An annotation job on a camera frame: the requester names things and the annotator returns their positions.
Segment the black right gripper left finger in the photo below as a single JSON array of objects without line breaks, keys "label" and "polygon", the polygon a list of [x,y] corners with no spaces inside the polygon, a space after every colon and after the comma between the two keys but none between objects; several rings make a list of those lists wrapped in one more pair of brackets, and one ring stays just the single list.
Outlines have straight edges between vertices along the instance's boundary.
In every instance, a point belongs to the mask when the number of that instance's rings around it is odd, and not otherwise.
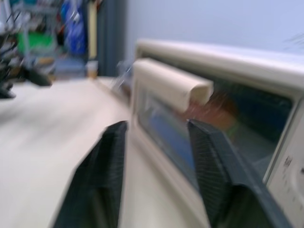
[{"label": "black right gripper left finger", "polygon": [[55,228],[116,228],[124,177],[126,121],[108,126],[77,167]]}]

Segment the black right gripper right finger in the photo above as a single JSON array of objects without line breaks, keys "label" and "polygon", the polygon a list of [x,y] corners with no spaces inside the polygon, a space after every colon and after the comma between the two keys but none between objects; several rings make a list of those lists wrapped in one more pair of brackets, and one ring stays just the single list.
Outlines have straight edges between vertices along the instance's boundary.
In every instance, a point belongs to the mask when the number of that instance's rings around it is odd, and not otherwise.
[{"label": "black right gripper right finger", "polygon": [[199,193],[213,228],[290,228],[259,175],[214,126],[188,120]]}]

